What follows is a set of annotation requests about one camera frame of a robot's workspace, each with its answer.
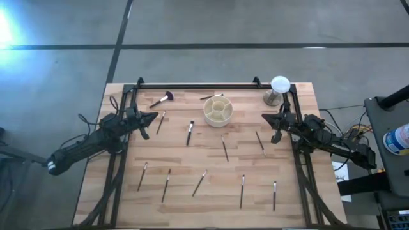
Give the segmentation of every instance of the gray floor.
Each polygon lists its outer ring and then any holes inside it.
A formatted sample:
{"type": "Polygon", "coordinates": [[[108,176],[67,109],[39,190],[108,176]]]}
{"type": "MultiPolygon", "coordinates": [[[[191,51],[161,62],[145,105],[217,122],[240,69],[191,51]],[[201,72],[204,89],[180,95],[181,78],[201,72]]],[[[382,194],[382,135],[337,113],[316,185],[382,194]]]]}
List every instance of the gray floor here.
{"type": "MultiPolygon", "coordinates": [[[[126,3],[6,0],[3,8],[16,45],[115,44],[126,3]]],[[[409,42],[409,15],[398,0],[135,0],[129,16],[125,44],[409,42]]],[[[77,114],[96,120],[112,53],[0,50],[0,127],[12,145],[48,157],[84,133],[77,114]]],[[[408,63],[409,48],[123,50],[113,81],[249,82],[285,75],[313,82],[318,105],[328,108],[362,104],[409,84],[408,63]]],[[[363,111],[333,113],[344,127],[363,111]]],[[[8,229],[69,226],[83,171],[81,162],[55,177],[33,165],[16,191],[8,229]]],[[[370,222],[360,215],[374,215],[350,206],[348,220],[357,226],[370,222]]]]}

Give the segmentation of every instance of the cable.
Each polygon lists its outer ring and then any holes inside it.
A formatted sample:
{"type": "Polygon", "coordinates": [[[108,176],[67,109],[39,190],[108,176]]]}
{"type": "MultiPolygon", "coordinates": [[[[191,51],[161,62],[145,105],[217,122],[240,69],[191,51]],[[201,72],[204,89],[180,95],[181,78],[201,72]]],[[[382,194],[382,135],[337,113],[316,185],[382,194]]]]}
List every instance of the cable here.
{"type": "Polygon", "coordinates": [[[360,130],[360,124],[362,123],[362,118],[364,117],[365,114],[366,114],[366,111],[360,116],[359,124],[358,124],[358,131],[360,130]]]}
{"type": "Polygon", "coordinates": [[[347,109],[347,108],[360,107],[360,106],[364,106],[364,105],[349,105],[349,106],[342,106],[342,107],[329,108],[329,109],[326,109],[326,110],[334,110],[334,109],[347,109]]]}
{"type": "Polygon", "coordinates": [[[341,137],[342,137],[343,133],[340,131],[340,129],[338,129],[334,124],[331,124],[328,121],[324,121],[324,122],[325,122],[325,124],[330,125],[333,128],[335,128],[339,132],[339,134],[341,134],[341,137]]]}
{"type": "Polygon", "coordinates": [[[369,131],[373,132],[373,131],[372,131],[372,128],[370,128],[369,130],[366,130],[366,131],[363,132],[361,135],[364,135],[364,134],[366,134],[366,133],[369,132],[369,131]]]}
{"type": "Polygon", "coordinates": [[[304,135],[302,135],[301,131],[299,131],[297,128],[293,128],[293,130],[296,130],[296,131],[299,133],[299,134],[296,134],[296,135],[299,135],[299,136],[302,137],[305,141],[307,141],[308,144],[311,144],[311,142],[308,141],[308,139],[307,139],[306,137],[304,137],[304,135]]]}
{"type": "MultiPolygon", "coordinates": [[[[332,142],[332,135],[333,135],[334,133],[333,133],[333,131],[332,131],[332,129],[331,129],[330,127],[328,127],[326,124],[324,124],[324,125],[325,125],[325,127],[326,127],[328,130],[330,130],[330,132],[331,132],[331,134],[330,134],[331,138],[330,138],[329,141],[328,141],[327,143],[325,143],[325,144],[330,144],[330,143],[332,142]]],[[[324,132],[322,132],[321,139],[324,139],[324,132]]]]}
{"type": "Polygon", "coordinates": [[[367,141],[367,145],[369,146],[369,139],[366,137],[366,136],[362,136],[362,138],[365,138],[366,139],[366,141],[367,141]]]}
{"type": "Polygon", "coordinates": [[[364,117],[365,114],[366,114],[366,111],[362,114],[362,116],[361,116],[360,119],[359,119],[358,131],[360,130],[360,129],[359,129],[359,128],[360,128],[360,124],[361,124],[362,118],[364,117]]]}
{"type": "MultiPolygon", "coordinates": [[[[118,102],[116,101],[115,97],[110,96],[110,97],[109,97],[109,102],[111,103],[112,107],[114,107],[114,109],[115,109],[116,112],[115,112],[115,116],[109,118],[107,121],[110,121],[110,120],[112,120],[113,118],[115,118],[115,117],[118,115],[118,113],[121,111],[121,110],[119,110],[119,108],[118,108],[118,102]]],[[[95,125],[95,126],[98,125],[98,123],[91,123],[91,122],[89,122],[82,114],[78,114],[78,118],[79,118],[82,122],[84,122],[85,124],[87,124],[88,133],[87,133],[87,134],[76,135],[75,137],[72,137],[72,138],[66,140],[65,142],[63,142],[63,143],[61,144],[61,146],[59,147],[60,149],[62,149],[63,146],[64,146],[66,143],[68,143],[68,142],[70,142],[70,141],[72,141],[72,140],[74,140],[74,139],[76,139],[76,138],[78,138],[78,137],[85,137],[84,140],[82,140],[79,145],[83,144],[84,142],[86,142],[86,141],[88,140],[88,137],[89,137],[89,135],[91,134],[91,125],[95,125]]]]}
{"type": "Polygon", "coordinates": [[[335,171],[338,171],[338,170],[340,170],[342,167],[344,167],[344,165],[349,161],[349,159],[350,159],[351,156],[352,156],[352,150],[351,150],[351,148],[350,148],[347,144],[345,144],[343,141],[340,141],[340,143],[341,143],[341,144],[344,144],[344,145],[348,148],[348,150],[350,151],[350,153],[349,153],[348,157],[346,158],[346,160],[344,161],[344,163],[343,163],[341,166],[339,166],[337,169],[334,169],[334,172],[335,172],[335,171]]]}
{"type": "Polygon", "coordinates": [[[344,130],[345,132],[347,132],[347,131],[348,131],[347,129],[350,129],[350,125],[351,125],[354,121],[358,120],[359,118],[360,118],[360,115],[357,116],[356,118],[354,118],[351,122],[349,122],[349,123],[345,126],[346,128],[344,128],[343,130],[344,130]]]}
{"type": "MultiPolygon", "coordinates": [[[[353,125],[351,126],[350,130],[353,130],[354,128],[358,129],[359,124],[353,125]]],[[[363,132],[363,131],[368,131],[368,130],[372,130],[371,125],[360,125],[359,131],[363,132]]]]}
{"type": "Polygon", "coordinates": [[[341,128],[339,128],[339,125],[338,125],[337,122],[335,121],[335,118],[333,117],[333,115],[331,114],[331,112],[330,112],[328,109],[319,109],[319,110],[320,110],[320,111],[325,111],[325,112],[327,112],[327,113],[331,116],[332,121],[334,121],[335,126],[336,126],[339,130],[341,130],[341,128]]]}
{"type": "MultiPolygon", "coordinates": [[[[125,135],[123,136],[122,143],[125,144],[126,139],[127,139],[127,134],[125,134],[125,135]]],[[[105,152],[106,152],[106,150],[102,150],[101,152],[99,152],[99,153],[97,153],[97,154],[95,154],[95,155],[92,155],[91,157],[88,158],[88,162],[91,161],[92,158],[97,157],[97,156],[99,156],[99,155],[101,155],[102,153],[105,153],[105,152]]],[[[121,153],[122,153],[122,151],[119,152],[119,153],[114,153],[114,155],[119,155],[119,154],[121,154],[121,153]]]]}

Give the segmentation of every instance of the wooden table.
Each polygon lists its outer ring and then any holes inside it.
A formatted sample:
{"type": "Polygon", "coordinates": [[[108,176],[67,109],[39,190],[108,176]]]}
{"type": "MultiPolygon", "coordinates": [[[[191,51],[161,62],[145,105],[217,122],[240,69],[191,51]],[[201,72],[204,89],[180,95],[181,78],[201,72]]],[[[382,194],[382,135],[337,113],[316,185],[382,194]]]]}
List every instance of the wooden table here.
{"type": "MultiPolygon", "coordinates": [[[[114,109],[109,96],[121,99],[123,84],[108,84],[100,117],[114,109]]],[[[320,115],[311,83],[297,83],[302,114],[320,115]]],[[[144,89],[137,94],[140,111],[163,97],[165,90],[144,89]]],[[[302,205],[289,136],[271,144],[274,133],[261,117],[277,113],[278,107],[263,102],[263,89],[172,90],[175,100],[156,107],[160,115],[148,129],[150,139],[139,132],[130,137],[117,227],[304,227],[302,205]],[[199,98],[224,93],[234,107],[231,122],[223,128],[207,125],[199,98]],[[156,130],[166,116],[160,132],[156,130]],[[189,123],[195,121],[190,145],[189,123]],[[263,156],[255,131],[266,150],[263,156]],[[220,136],[224,136],[229,162],[220,136]],[[139,192],[143,166],[148,169],[139,192]],[[161,203],[168,170],[172,169],[164,203],[161,203]],[[205,169],[208,174],[196,195],[192,193],[205,169]],[[240,209],[242,175],[245,174],[243,208],[240,209]],[[273,181],[277,181],[277,206],[272,211],[273,181]]],[[[87,165],[74,224],[81,222],[102,195],[109,155],[93,158],[87,165]]],[[[329,153],[312,154],[318,192],[336,217],[346,222],[329,153]]],[[[309,201],[311,214],[313,203],[309,201]]],[[[107,214],[111,212],[112,201],[107,214]]]]}

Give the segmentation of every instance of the black metal frame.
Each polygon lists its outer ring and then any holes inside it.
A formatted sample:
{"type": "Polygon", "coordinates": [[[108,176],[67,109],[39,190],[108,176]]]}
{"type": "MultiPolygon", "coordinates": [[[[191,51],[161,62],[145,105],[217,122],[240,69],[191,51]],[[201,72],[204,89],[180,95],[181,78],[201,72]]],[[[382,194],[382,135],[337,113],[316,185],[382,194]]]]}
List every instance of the black metal frame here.
{"type": "Polygon", "coordinates": [[[7,157],[10,158],[16,158],[16,159],[21,159],[21,160],[28,160],[30,162],[36,162],[39,163],[40,165],[45,165],[47,159],[37,156],[35,154],[23,151],[21,149],[17,149],[8,145],[5,146],[0,146],[0,154],[1,155],[6,155],[7,157]]]}
{"type": "MultiPolygon", "coordinates": [[[[132,91],[131,103],[135,103],[136,96],[137,96],[136,94],[137,94],[138,89],[270,89],[270,88],[271,88],[271,85],[262,84],[260,80],[258,79],[258,77],[255,77],[253,82],[248,83],[248,84],[237,84],[237,83],[231,83],[231,84],[145,84],[143,79],[139,78],[138,83],[136,85],[126,84],[123,86],[123,94],[122,94],[122,99],[120,103],[120,111],[124,110],[125,104],[127,101],[127,95],[130,91],[132,91]]],[[[291,85],[291,89],[289,93],[291,93],[293,97],[293,104],[295,106],[295,114],[297,115],[297,119],[298,121],[302,121],[302,115],[301,115],[300,104],[298,101],[297,89],[294,84],[291,85]]],[[[284,94],[283,98],[284,98],[284,102],[286,103],[289,102],[288,94],[284,94]]],[[[109,224],[105,223],[106,206],[107,206],[107,203],[105,202],[103,207],[99,209],[99,212],[98,212],[99,219],[98,219],[97,225],[92,226],[92,227],[101,227],[101,228],[115,228],[116,227],[116,221],[118,218],[118,210],[119,210],[119,205],[120,205],[123,175],[125,173],[125,163],[126,163],[126,158],[127,158],[128,143],[129,143],[129,136],[128,136],[128,141],[126,143],[125,151],[121,154],[120,166],[116,173],[115,179],[113,180],[112,180],[112,176],[113,176],[113,171],[114,171],[116,155],[111,155],[109,159],[109,165],[107,169],[107,176],[105,180],[103,197],[104,196],[109,197],[113,192],[112,186],[114,186],[115,194],[114,194],[114,202],[113,202],[110,222],[109,224]]],[[[301,159],[300,159],[300,156],[302,153],[299,152],[299,150],[297,150],[296,141],[293,140],[293,137],[291,137],[291,145],[293,148],[295,169],[297,173],[298,186],[300,190],[300,198],[301,198],[306,227],[314,227],[314,228],[334,227],[337,229],[339,227],[346,227],[343,225],[343,223],[341,223],[339,220],[336,219],[334,214],[332,214],[332,212],[328,209],[328,207],[319,197],[317,193],[317,186],[316,186],[315,177],[314,177],[313,165],[312,165],[311,157],[309,156],[309,154],[304,155],[305,166],[307,168],[307,174],[308,174],[308,178],[307,178],[307,176],[305,176],[304,171],[302,169],[302,164],[301,164],[301,159]],[[315,214],[317,216],[317,224],[313,224],[313,221],[311,219],[311,213],[310,213],[310,209],[308,205],[307,193],[305,190],[308,190],[311,197],[313,198],[315,214]],[[324,224],[323,214],[326,216],[328,221],[334,226],[326,226],[324,224]]]]}

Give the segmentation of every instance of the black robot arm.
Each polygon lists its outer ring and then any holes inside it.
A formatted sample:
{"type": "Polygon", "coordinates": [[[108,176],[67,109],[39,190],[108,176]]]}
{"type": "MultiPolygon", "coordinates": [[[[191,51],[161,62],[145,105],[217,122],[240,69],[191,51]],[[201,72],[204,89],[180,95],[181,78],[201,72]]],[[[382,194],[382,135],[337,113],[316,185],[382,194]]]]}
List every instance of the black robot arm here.
{"type": "Polygon", "coordinates": [[[123,142],[120,137],[139,129],[144,139],[149,139],[145,128],[158,116],[157,112],[139,112],[134,103],[125,111],[127,117],[122,119],[117,114],[110,113],[99,122],[99,129],[87,135],[83,141],[56,150],[48,159],[47,167],[52,175],[67,171],[72,164],[90,157],[100,151],[107,150],[110,154],[120,153],[123,142]]]}
{"type": "Polygon", "coordinates": [[[305,115],[303,122],[297,122],[295,114],[282,110],[278,114],[262,114],[262,117],[276,130],[271,142],[277,144],[281,140],[281,130],[285,130],[300,139],[296,147],[302,153],[312,153],[318,148],[329,153],[350,158],[356,165],[364,169],[376,169],[375,152],[366,144],[360,144],[357,134],[337,137],[325,129],[323,119],[310,114],[305,115]]]}

